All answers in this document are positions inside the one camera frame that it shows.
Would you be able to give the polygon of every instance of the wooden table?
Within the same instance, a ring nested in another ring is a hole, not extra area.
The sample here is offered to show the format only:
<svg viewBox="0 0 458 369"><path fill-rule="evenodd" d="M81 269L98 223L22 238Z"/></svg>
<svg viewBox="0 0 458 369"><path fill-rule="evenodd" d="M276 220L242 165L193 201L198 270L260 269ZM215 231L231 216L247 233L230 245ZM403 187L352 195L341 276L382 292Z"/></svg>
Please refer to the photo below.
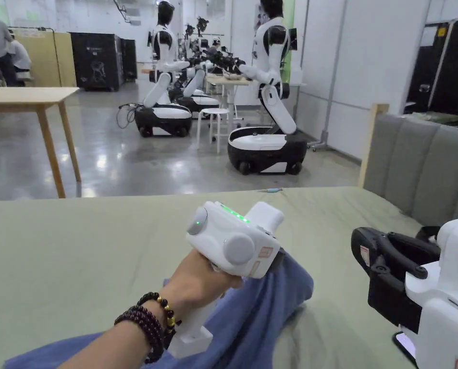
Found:
<svg viewBox="0 0 458 369"><path fill-rule="evenodd" d="M65 99L76 93L77 87L0 87L0 112L29 112L37 113L41 132L44 138L44 145L48 153L51 165L52 176L55 179L58 197L65 198L62 176L56 159L55 146L52 142L49 123L46 117L46 109L58 105L65 130L66 143L70 151L70 158L77 182L82 182L78 168L77 155L74 151L72 132L66 115Z"/></svg>
<svg viewBox="0 0 458 369"><path fill-rule="evenodd" d="M235 86L248 86L251 82L242 77L238 80L227 79L224 76L217 76L215 74L207 74L207 83L214 85L222 85L224 91L222 98L225 100L227 108L229 109L229 127L230 130L234 129L234 98L235 98Z"/></svg>

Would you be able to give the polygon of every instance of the gray floor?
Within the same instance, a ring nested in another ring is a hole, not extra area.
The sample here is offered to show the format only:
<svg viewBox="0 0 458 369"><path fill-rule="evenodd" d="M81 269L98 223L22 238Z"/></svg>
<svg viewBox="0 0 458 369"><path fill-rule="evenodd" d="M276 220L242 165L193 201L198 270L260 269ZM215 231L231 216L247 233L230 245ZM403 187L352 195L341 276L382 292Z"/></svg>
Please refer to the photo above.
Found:
<svg viewBox="0 0 458 369"><path fill-rule="evenodd" d="M72 165L57 108L48 110L67 197L164 195L274 187L355 185L356 163L335 152L308 152L298 176L238 173L228 162L226 143L220 155L202 127L196 150L189 138L140 137L136 126L120 129L118 106L137 102L148 84L127 84L119 93L80 92L67 101L82 185ZM258 121L257 113L241 114ZM0 200L56 198L57 193L35 114L0 114Z"/></svg>

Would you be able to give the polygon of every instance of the blue cloth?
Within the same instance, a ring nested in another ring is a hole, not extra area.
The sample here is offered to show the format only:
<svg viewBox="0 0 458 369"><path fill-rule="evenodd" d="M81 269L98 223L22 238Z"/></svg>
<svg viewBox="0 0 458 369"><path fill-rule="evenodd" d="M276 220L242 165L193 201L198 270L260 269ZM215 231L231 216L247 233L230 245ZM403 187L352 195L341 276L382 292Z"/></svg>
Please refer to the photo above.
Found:
<svg viewBox="0 0 458 369"><path fill-rule="evenodd" d="M144 369L272 368L273 349L285 321L312 295L311 276L288 254L277 271L249 279L221 299L205 327L213 341L204 353L175 360L164 353ZM6 369L51 369L86 347L101 333L46 345L5 362Z"/></svg>

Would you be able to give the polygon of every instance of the green led light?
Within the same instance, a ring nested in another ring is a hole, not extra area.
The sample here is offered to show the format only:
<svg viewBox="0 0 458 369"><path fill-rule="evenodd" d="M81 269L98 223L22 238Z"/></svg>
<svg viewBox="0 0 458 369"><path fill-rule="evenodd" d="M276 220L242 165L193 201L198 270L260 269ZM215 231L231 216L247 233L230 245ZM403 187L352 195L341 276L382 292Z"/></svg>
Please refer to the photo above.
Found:
<svg viewBox="0 0 458 369"><path fill-rule="evenodd" d="M240 220L242 220L242 221L244 221L244 222L246 222L246 223L249 223L249 221L248 221L246 218L244 218L241 214L239 214L239 213L233 211L232 209L229 209L227 206L225 206L225 205L223 205L223 204L221 204L221 206L224 208L224 210L227 210L227 211L230 212L231 214L234 214L234 215L235 215L237 218L239 218Z"/></svg>

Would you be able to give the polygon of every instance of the handheld controller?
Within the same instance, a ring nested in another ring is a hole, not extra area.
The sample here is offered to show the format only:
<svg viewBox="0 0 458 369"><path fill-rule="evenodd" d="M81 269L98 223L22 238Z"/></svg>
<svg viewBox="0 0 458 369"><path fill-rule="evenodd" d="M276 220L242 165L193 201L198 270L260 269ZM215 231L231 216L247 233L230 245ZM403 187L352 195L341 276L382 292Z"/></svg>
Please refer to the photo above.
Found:
<svg viewBox="0 0 458 369"><path fill-rule="evenodd" d="M186 235L188 242L214 267L232 275L263 278L281 246L273 235L284 214L265 202L242 216L220 202L196 209ZM203 327L216 302L192 312L176 327L169 352L175 358L207 350L213 335Z"/></svg>

